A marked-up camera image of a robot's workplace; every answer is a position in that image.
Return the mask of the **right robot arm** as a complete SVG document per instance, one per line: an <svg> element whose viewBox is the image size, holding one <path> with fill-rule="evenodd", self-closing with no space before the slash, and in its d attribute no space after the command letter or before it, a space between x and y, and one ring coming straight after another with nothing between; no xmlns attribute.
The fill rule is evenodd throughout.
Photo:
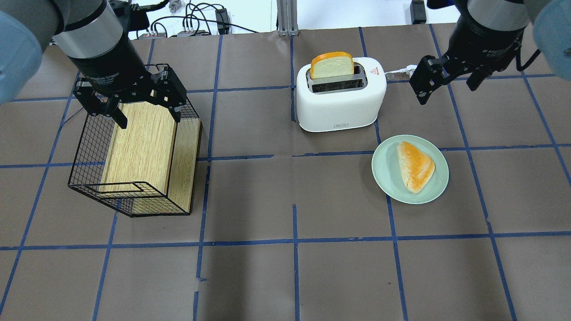
<svg viewBox="0 0 571 321"><path fill-rule="evenodd" d="M516 61L524 71L536 59L521 62L524 31L532 25L537 54L543 54L552 73L571 78L571 3L568 0L429 0L430 9L455 6L459 19L440 57L426 55L410 77L420 104L431 94L462 75L475 91L494 72Z"/></svg>

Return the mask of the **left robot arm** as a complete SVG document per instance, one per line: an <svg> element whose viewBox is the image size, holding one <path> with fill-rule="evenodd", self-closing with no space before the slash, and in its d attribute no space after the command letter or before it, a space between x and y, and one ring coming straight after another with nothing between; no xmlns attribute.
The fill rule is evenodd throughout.
<svg viewBox="0 0 571 321"><path fill-rule="evenodd" d="M73 95L91 116L127 127L121 103L148 102L167 108L180 122L186 89L169 65L147 70L128 33L149 27L147 13L167 6L130 0L3 0L0 3L0 101L11 102L37 72L51 41L81 77Z"/></svg>

